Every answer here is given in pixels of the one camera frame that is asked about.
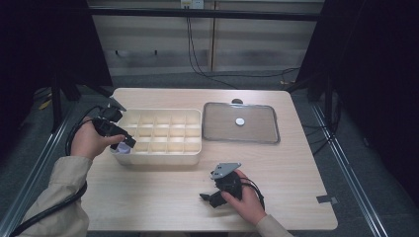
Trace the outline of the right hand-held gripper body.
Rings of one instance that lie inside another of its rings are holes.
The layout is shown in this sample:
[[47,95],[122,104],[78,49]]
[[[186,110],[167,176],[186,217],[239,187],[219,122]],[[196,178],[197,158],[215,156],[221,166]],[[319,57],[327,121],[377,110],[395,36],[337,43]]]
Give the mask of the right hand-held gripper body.
[[240,166],[240,163],[219,163],[210,173],[210,178],[215,181],[215,186],[235,198],[242,198],[241,179],[236,173]]

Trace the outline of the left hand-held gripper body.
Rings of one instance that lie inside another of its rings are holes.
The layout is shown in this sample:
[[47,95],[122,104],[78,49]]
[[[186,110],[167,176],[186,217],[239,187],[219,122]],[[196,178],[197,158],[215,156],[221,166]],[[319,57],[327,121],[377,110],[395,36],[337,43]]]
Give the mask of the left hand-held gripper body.
[[117,122],[123,117],[121,109],[115,106],[100,108],[98,115],[92,119],[96,131],[101,136],[114,136],[122,134],[127,136],[127,132],[117,126]]

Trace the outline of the cream divided storage box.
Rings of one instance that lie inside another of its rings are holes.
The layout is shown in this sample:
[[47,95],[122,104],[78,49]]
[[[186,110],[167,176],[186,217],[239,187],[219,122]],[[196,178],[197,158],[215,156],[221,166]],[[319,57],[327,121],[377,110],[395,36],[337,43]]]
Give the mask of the cream divided storage box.
[[190,166],[202,150],[202,113],[195,109],[128,110],[118,126],[136,141],[112,151],[122,165]]

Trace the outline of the person's right hand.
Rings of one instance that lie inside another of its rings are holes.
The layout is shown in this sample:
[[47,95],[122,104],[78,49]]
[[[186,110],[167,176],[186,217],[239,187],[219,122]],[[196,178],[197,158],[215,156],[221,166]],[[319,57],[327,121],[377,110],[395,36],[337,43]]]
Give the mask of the person's right hand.
[[222,191],[221,196],[229,203],[237,213],[247,222],[257,225],[266,215],[266,211],[260,203],[256,187],[240,170],[235,170],[242,183],[242,199],[233,197],[230,193]]

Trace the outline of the person's left hand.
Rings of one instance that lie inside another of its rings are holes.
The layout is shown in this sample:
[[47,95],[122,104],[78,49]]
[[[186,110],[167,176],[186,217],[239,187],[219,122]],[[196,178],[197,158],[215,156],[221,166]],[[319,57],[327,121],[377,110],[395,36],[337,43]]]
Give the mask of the person's left hand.
[[125,137],[122,134],[101,136],[96,131],[92,119],[85,117],[71,142],[70,155],[94,160],[108,146],[118,144],[124,139]]

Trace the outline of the black metal stand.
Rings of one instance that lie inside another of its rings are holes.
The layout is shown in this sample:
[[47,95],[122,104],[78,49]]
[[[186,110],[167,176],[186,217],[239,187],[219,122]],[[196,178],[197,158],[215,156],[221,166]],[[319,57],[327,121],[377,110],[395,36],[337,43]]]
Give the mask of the black metal stand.
[[105,98],[110,98],[113,93],[90,82],[83,77],[73,74],[70,76],[60,75],[55,73],[51,78],[51,101],[52,101],[52,113],[53,113],[53,124],[51,132],[56,132],[60,125],[63,123],[63,115],[61,109],[61,94],[69,101],[78,101],[81,98],[81,94],[78,85],[87,86],[89,89],[99,93]]
[[307,99],[310,102],[318,102],[324,97],[324,120],[326,126],[332,128],[332,82],[326,73],[315,73],[302,79],[296,79],[296,82],[286,89],[286,92],[306,89]]

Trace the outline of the clear plastic box lid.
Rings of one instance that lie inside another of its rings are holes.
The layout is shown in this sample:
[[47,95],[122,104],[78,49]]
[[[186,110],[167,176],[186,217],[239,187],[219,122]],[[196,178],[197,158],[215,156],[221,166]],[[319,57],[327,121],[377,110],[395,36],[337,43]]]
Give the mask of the clear plastic box lid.
[[[245,119],[243,126],[235,123]],[[275,110],[263,105],[206,103],[203,110],[203,137],[212,141],[279,143]]]

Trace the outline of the dark curtain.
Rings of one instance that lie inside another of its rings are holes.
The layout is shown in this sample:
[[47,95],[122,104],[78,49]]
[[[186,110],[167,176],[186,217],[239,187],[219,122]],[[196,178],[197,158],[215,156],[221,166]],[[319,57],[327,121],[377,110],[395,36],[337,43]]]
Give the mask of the dark curtain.
[[113,84],[87,0],[0,0],[0,161],[55,73]]
[[328,86],[419,206],[419,0],[324,0],[296,81]]

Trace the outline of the black horizontal bar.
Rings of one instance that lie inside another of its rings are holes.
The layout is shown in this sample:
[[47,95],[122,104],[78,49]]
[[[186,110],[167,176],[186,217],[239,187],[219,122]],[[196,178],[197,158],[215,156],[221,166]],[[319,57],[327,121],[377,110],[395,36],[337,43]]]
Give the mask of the black horizontal bar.
[[196,9],[121,9],[121,8],[89,8],[91,15],[100,16],[136,16],[136,17],[184,17],[208,19],[245,19],[275,21],[317,22],[322,19],[319,14],[278,13],[227,10],[196,10]]

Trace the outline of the aluminium floor rail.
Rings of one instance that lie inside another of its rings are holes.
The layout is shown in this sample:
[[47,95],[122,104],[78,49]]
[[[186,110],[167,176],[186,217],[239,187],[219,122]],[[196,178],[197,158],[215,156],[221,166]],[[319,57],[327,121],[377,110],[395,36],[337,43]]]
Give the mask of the aluminium floor rail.
[[345,177],[346,182],[363,214],[364,219],[368,223],[375,237],[389,237],[388,233],[375,209],[371,200],[367,196],[363,186],[361,185],[351,163],[349,162],[338,138],[332,131],[326,127],[326,116],[320,106],[314,104],[311,106],[317,122],[321,126],[327,144],[330,147],[339,167]]
[[55,147],[65,132],[76,107],[76,103],[69,104],[64,113],[62,122],[57,126],[55,131],[50,134],[48,141],[42,149],[42,153],[39,155],[37,162],[29,173],[28,178],[25,180],[23,187],[18,192],[16,199],[0,222],[0,237],[9,237],[13,230],[22,222],[27,206],[30,204],[30,198],[34,193],[34,188],[37,186],[48,163],[49,157],[54,152]]

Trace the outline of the white wall outlet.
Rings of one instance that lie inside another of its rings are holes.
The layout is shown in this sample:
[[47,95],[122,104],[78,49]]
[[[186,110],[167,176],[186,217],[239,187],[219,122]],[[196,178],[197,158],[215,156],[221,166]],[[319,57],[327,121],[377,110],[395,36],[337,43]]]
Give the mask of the white wall outlet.
[[182,9],[198,9],[203,10],[205,8],[204,0],[180,0]]

